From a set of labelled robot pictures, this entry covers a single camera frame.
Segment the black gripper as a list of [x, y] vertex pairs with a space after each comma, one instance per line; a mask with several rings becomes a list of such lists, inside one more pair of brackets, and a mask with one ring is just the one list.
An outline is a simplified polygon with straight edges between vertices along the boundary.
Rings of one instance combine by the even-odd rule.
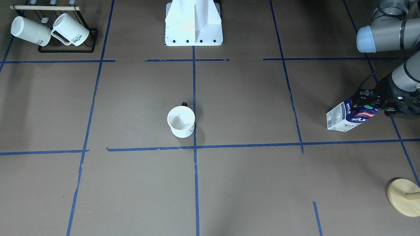
[[402, 90], [395, 85], [391, 75], [381, 79], [374, 91], [359, 89], [357, 99], [362, 101], [361, 112], [379, 113], [382, 110], [387, 117], [420, 118], [419, 86], [415, 86], [414, 91]]

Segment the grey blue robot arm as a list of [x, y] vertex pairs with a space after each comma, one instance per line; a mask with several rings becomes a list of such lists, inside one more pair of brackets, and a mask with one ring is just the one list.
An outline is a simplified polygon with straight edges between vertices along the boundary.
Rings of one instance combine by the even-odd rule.
[[381, 79], [375, 88], [360, 84], [353, 95], [353, 109], [372, 106], [388, 117], [419, 118], [419, 19], [406, 19], [408, 0], [379, 0], [371, 24], [356, 37], [361, 53], [410, 50], [407, 61]]

